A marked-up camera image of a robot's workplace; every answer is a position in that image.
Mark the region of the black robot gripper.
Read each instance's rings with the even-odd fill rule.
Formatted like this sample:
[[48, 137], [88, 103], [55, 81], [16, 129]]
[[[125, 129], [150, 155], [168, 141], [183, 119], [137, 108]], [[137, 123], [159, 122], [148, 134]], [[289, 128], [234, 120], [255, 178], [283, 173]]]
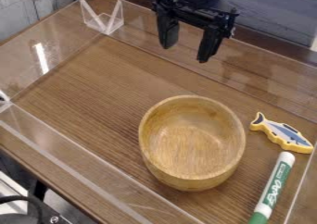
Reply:
[[206, 63], [216, 54], [223, 36], [230, 38], [235, 30], [236, 8], [224, 0], [155, 0], [158, 40], [164, 49], [178, 41], [179, 21], [204, 28], [196, 60]]

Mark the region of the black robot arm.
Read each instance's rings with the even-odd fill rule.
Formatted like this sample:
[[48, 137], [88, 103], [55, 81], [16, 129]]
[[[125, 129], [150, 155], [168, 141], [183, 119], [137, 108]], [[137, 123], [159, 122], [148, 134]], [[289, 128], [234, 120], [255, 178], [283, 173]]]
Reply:
[[235, 30], [238, 9], [224, 0], [155, 0], [158, 40], [164, 49], [178, 42], [179, 23], [203, 30], [196, 60], [206, 63], [216, 54], [223, 38]]

